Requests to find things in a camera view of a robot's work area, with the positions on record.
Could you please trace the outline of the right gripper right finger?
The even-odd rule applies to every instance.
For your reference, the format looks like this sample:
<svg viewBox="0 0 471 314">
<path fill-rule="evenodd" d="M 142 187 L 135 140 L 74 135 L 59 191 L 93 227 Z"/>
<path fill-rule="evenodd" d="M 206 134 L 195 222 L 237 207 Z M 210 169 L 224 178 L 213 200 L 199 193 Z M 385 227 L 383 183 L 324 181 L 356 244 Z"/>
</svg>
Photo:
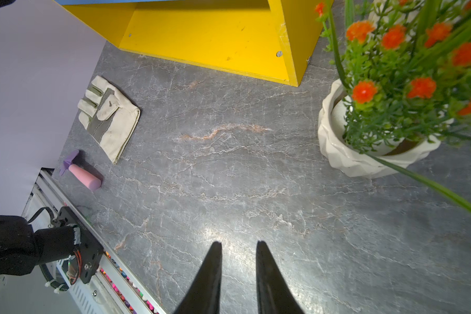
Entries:
<svg viewBox="0 0 471 314">
<path fill-rule="evenodd" d="M 256 294 L 259 313 L 301 313 L 266 242 L 256 246 Z"/>
</svg>

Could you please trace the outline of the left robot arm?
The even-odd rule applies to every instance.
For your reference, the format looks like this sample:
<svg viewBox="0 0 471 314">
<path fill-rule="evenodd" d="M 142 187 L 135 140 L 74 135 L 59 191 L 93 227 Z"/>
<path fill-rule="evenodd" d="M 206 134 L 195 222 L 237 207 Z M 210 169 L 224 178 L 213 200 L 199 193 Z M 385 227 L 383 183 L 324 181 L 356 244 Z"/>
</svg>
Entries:
<svg viewBox="0 0 471 314">
<path fill-rule="evenodd" d="M 78 226 L 35 231 L 23 217 L 0 216 L 0 276 L 24 276 L 38 265 L 65 259 L 80 239 Z"/>
</svg>

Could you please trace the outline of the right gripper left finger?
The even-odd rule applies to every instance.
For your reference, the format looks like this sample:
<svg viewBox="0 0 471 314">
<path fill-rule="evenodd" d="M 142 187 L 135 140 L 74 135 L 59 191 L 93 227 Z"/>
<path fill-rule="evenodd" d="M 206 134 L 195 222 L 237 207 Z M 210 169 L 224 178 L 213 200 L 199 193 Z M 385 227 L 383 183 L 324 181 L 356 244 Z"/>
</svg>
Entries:
<svg viewBox="0 0 471 314">
<path fill-rule="evenodd" d="M 220 313 L 222 243 L 213 242 L 205 259 L 174 313 Z"/>
</svg>

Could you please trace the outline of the orange flower pot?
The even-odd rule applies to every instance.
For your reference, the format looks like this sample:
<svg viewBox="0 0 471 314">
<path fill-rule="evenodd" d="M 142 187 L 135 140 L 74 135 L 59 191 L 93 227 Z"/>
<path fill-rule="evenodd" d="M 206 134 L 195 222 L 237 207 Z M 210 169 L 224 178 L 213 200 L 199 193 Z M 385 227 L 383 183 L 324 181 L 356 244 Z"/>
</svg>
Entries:
<svg viewBox="0 0 471 314">
<path fill-rule="evenodd" d="M 348 177 L 406 175 L 471 213 L 471 203 L 409 170 L 443 143 L 471 146 L 471 1 L 345 2 L 345 42 L 319 1 L 338 79 L 319 113 L 321 154 Z"/>
</svg>

